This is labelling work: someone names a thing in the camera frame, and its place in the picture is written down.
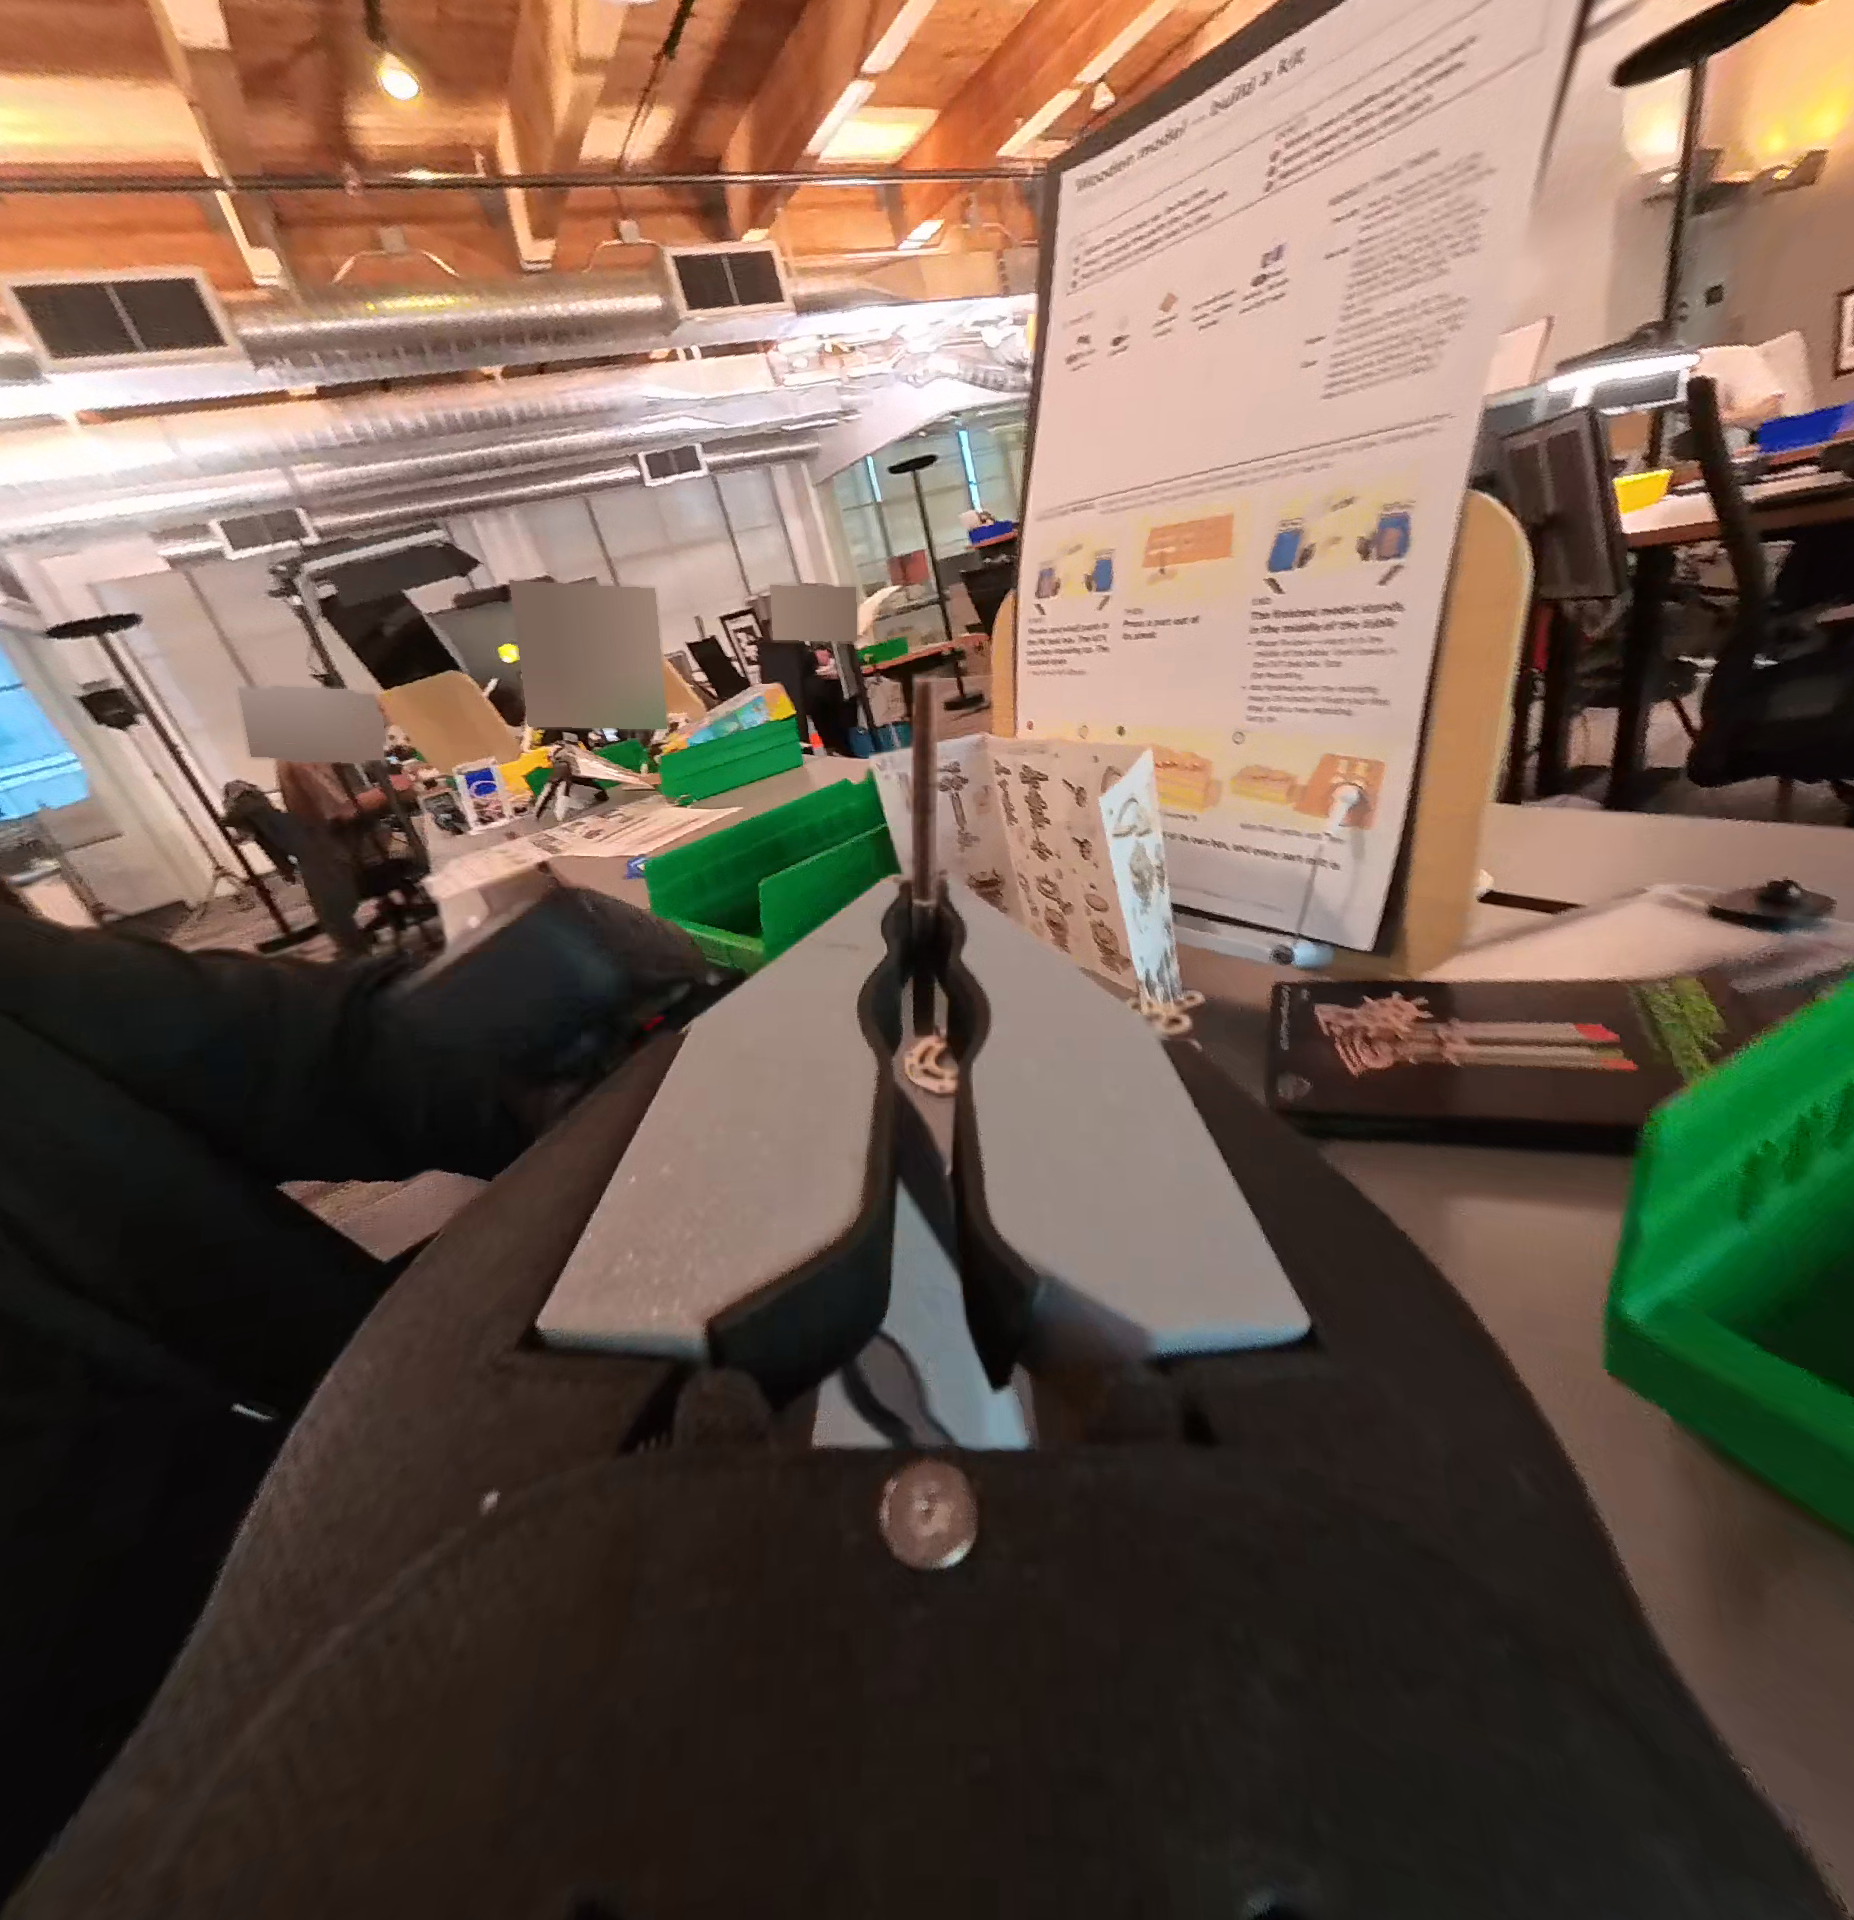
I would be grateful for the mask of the task sign on wooden stand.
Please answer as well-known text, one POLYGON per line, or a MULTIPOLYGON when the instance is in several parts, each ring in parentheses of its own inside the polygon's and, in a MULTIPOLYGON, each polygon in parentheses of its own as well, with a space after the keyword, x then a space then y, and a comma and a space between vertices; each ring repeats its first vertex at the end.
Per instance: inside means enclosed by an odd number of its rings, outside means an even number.
POLYGON ((1375 953, 1577 3, 1267 3, 1054 159, 1016 731, 1153 748, 1174 901, 1375 953))

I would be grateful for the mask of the dark printed box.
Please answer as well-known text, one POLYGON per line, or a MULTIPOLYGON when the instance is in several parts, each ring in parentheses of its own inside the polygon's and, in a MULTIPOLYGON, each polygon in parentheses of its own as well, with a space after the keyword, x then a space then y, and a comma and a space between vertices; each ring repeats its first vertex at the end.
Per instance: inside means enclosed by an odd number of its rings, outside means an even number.
POLYGON ((1265 1101, 1328 1139, 1628 1152, 1773 1019, 1725 972, 1286 980, 1267 997, 1265 1101))

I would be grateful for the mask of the ceiling air vent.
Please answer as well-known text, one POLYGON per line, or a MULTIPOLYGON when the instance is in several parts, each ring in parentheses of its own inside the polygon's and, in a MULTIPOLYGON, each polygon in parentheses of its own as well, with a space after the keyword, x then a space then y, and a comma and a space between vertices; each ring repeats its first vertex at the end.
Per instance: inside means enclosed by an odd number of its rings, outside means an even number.
POLYGON ((196 267, 0 274, 0 304, 43 372, 250 362, 227 304, 196 267))
POLYGON ((795 299, 768 244, 665 245, 682 314, 790 314, 795 299))

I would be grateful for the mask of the black softbox light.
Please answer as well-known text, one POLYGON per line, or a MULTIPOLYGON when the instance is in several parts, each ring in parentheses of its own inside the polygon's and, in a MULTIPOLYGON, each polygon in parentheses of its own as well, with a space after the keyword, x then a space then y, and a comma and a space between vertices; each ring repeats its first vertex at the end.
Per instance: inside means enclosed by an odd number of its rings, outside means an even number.
POLYGON ((333 631, 382 689, 422 682, 460 667, 418 587, 464 583, 478 558, 439 530, 384 537, 352 547, 316 547, 272 570, 316 636, 333 631))

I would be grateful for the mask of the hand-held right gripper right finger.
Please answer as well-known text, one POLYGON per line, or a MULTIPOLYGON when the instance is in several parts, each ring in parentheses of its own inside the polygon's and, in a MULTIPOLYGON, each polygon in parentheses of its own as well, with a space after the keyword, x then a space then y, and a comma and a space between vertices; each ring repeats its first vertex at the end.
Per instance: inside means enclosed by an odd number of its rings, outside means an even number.
POLYGON ((1167 1043, 988 903, 945 903, 963 1317, 996 1385, 1288 1348, 1312 1317, 1167 1043))

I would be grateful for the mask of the black office chair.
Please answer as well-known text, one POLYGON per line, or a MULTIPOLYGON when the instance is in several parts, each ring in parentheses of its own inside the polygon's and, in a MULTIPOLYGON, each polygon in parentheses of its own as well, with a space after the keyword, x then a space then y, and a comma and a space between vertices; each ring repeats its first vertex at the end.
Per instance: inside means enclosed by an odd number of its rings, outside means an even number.
POLYGON ((1775 610, 1708 376, 1686 378, 1684 412, 1735 583, 1730 636, 1701 693, 1684 776, 1705 789, 1748 779, 1826 785, 1854 830, 1854 600, 1775 610))

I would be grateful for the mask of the colourful printed box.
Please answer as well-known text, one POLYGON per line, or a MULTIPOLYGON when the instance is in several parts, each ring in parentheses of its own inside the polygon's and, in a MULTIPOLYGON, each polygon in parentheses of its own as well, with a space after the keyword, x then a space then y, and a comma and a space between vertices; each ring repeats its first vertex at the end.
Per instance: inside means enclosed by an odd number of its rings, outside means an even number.
POLYGON ((712 741, 732 736, 735 731, 751 731, 782 720, 795 720, 795 702, 790 690, 781 682, 755 682, 705 708, 702 713, 679 720, 668 736, 665 751, 705 746, 712 741))

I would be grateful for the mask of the folded paper instruction sheet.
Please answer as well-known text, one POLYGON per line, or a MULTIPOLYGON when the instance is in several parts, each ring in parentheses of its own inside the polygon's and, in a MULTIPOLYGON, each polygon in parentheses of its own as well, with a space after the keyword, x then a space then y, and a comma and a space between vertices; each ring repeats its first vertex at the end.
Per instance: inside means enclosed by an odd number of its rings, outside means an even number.
POLYGON ((907 873, 923 799, 960 906, 988 901, 1128 997, 1184 989, 1153 748, 969 735, 935 743, 926 774, 914 764, 869 764, 907 873))

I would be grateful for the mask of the window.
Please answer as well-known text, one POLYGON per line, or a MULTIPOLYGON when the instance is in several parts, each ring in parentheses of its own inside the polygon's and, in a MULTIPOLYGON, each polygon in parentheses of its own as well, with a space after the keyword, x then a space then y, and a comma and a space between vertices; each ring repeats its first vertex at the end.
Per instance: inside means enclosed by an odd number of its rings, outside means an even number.
POLYGON ((86 799, 86 765, 0 646, 0 824, 86 799))

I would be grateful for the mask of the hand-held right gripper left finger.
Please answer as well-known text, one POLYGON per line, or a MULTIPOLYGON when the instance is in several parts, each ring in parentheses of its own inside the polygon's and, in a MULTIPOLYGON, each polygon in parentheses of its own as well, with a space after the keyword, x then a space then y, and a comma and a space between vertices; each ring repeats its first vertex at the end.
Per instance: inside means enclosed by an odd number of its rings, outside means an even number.
POLYGON ((749 1376, 785 1408, 861 1358, 929 1125, 896 1079, 910 891, 880 877, 698 1016, 533 1333, 749 1376))

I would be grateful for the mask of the person's dark clothing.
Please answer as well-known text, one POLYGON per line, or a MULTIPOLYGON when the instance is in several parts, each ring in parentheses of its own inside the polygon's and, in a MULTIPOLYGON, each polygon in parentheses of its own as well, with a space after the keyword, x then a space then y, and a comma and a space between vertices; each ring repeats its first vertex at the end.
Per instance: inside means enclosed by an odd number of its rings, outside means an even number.
POLYGON ((0 1907, 147 1715, 391 1273, 290 1181, 491 1175, 504 1092, 412 1020, 0 1013, 0 1907))

